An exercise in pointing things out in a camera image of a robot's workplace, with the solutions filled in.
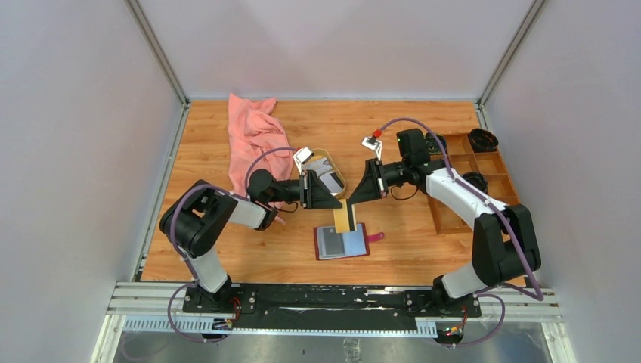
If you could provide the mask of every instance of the wooden tray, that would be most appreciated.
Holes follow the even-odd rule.
[[[444,135],[447,141],[447,154],[452,167],[463,175],[466,172],[480,172],[488,180],[488,194],[512,206],[519,203],[519,196],[507,173],[507,168],[499,151],[475,153],[467,134]],[[432,159],[442,155],[432,155]],[[448,206],[428,197],[429,208],[438,234],[471,232],[472,229]]]

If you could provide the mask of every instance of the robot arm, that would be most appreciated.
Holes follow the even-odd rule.
[[[313,153],[303,148],[294,154],[304,164]],[[298,180],[277,181],[264,169],[253,172],[247,194],[250,199],[216,190],[204,180],[197,181],[160,219],[159,228],[169,238],[175,232],[175,247],[187,260],[199,289],[212,305],[226,304],[231,279],[222,268],[214,248],[227,223],[245,225],[258,231],[268,228],[278,214],[270,202],[300,201],[305,209],[335,209],[341,203],[325,188],[314,170],[302,170]]]
[[[432,295],[437,306],[458,303],[476,291],[525,273],[512,241],[503,239],[506,231],[497,213],[509,221],[532,271],[540,268],[537,239],[527,208],[520,204],[507,206],[482,191],[470,191],[474,187],[456,170],[448,171],[443,160],[431,160],[421,130],[399,132],[397,140],[402,161],[389,164],[383,164],[379,157],[380,141],[363,140],[363,145],[374,150],[377,158],[366,162],[365,175],[348,204],[384,198],[390,185],[409,183],[450,207],[472,228],[472,261],[434,280]]]

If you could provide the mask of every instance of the wooden floor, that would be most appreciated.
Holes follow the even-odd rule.
[[[361,146],[384,122],[399,116],[422,120],[441,134],[468,132],[478,126],[469,102],[280,101],[273,115],[284,124],[290,144],[327,150],[348,185],[348,196],[361,180],[373,152]],[[192,103],[161,214],[197,179],[231,189],[226,101]],[[415,127],[396,123],[381,137],[383,162],[400,159],[395,133]],[[413,187],[395,191],[411,194]],[[370,245],[370,255],[317,261],[313,227],[332,225],[331,210],[280,214],[267,231],[229,224],[216,243],[222,265],[235,282],[314,284],[432,284],[432,279],[467,263],[472,234],[437,235],[426,196],[392,198],[356,206],[368,234],[385,232]],[[187,281],[189,271],[157,230],[142,274],[143,281]]]

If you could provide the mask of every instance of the white enclosure panel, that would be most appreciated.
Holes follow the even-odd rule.
[[[3,2],[0,361],[89,360],[180,111],[124,2]]]
[[[549,1],[488,105],[579,362],[641,356],[640,15]]]
[[[141,0],[192,98],[475,98],[531,0]]]

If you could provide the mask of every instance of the pink towel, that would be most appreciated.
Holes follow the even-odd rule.
[[[275,105],[276,98],[252,102],[229,94],[229,179],[236,194],[246,195],[245,174],[257,157],[270,149],[290,145],[283,125],[269,116]],[[287,180],[293,165],[292,152],[283,150],[264,157],[254,170],[266,169],[277,180]]]

